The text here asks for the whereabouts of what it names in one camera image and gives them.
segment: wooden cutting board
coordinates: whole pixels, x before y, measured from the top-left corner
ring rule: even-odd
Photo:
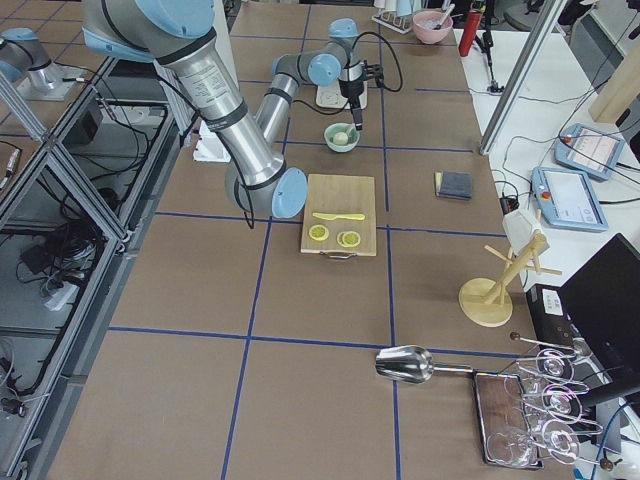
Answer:
[[[376,198],[373,177],[347,175],[310,174],[309,193],[304,208],[302,223],[302,253],[354,253],[374,257],[376,255]],[[362,213],[364,220],[321,220],[312,214],[318,213]],[[309,236],[313,225],[324,225],[329,237],[321,242]],[[345,248],[338,244],[338,234],[355,231],[360,234],[360,244]]]

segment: robotic arm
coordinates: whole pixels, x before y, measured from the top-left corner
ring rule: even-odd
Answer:
[[[33,88],[43,93],[62,85],[62,69],[28,28],[11,28],[0,34],[0,71],[10,82],[28,73]]]
[[[270,144],[303,81],[329,85],[342,75],[346,86],[360,82],[364,89],[352,20],[334,22],[331,40],[321,51],[285,55],[274,62],[273,82],[254,119],[214,48],[213,0],[85,0],[84,4],[87,46],[126,60],[156,60],[176,73],[207,127],[234,160],[226,178],[233,203],[278,218],[293,217],[302,209],[306,177],[297,168],[287,168]]]

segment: pink bowl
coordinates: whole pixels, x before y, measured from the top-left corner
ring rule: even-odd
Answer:
[[[418,40],[427,45],[431,45],[443,40],[444,37],[449,34],[453,28],[453,20],[451,17],[447,17],[440,30],[432,30],[424,27],[425,23],[429,22],[429,20],[435,23],[440,17],[442,17],[442,12],[439,10],[423,10],[413,16],[413,32],[416,34],[416,37],[418,37]]]

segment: spoon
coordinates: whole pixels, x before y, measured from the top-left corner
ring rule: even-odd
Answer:
[[[455,7],[456,7],[455,3],[452,3],[451,5],[449,5],[449,8],[447,8],[447,10],[440,17],[440,20],[438,20],[438,23],[436,23],[434,30],[440,30],[442,28],[442,25],[447,20],[447,17],[451,15],[451,12]]]
[[[347,134],[347,139],[348,139],[348,142],[349,142],[349,143],[353,142],[353,140],[351,139],[351,134],[353,133],[353,131],[354,131],[355,129],[356,129],[356,124],[355,124],[355,123],[352,123],[351,125],[349,125],[349,128],[347,128],[347,131],[346,131],[346,132],[344,132],[344,133],[346,133],[346,134]]]
[[[468,365],[435,363],[431,353],[416,345],[383,348],[376,355],[376,371],[383,377],[405,383],[424,383],[434,372],[473,373]]]

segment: blue joint cap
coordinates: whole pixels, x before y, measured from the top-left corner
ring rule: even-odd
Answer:
[[[340,61],[328,53],[320,53],[309,62],[307,73],[309,80],[320,87],[326,87],[336,81],[342,70]]]
[[[271,213],[276,218],[291,218],[307,201],[307,177],[299,168],[290,168],[278,180],[271,200]]]
[[[10,28],[9,30],[5,30],[2,32],[2,36],[7,40],[11,40],[12,42],[20,42],[20,41],[28,41],[28,40],[37,40],[38,36],[35,34],[33,30],[30,28]]]
[[[354,38],[358,36],[358,26],[351,18],[339,18],[329,25],[329,37]]]
[[[0,60],[0,72],[2,72],[4,76],[7,77],[7,80],[9,80],[11,83],[17,82],[18,80],[20,80],[20,78],[22,78],[22,73],[20,73],[20,70],[18,70],[10,63],[4,62],[2,60]]]
[[[278,71],[278,63],[280,63],[280,60],[282,60],[283,57],[284,57],[284,55],[280,55],[271,64],[271,76],[272,77],[275,76],[276,72]]]
[[[132,62],[152,63],[153,55],[149,52],[136,50],[128,45],[116,43],[111,39],[97,35],[86,28],[82,28],[84,33],[84,43],[91,50],[94,50],[109,57],[121,58],[122,60],[130,60]]]
[[[178,38],[200,38],[213,27],[213,0],[135,0],[159,29]]]

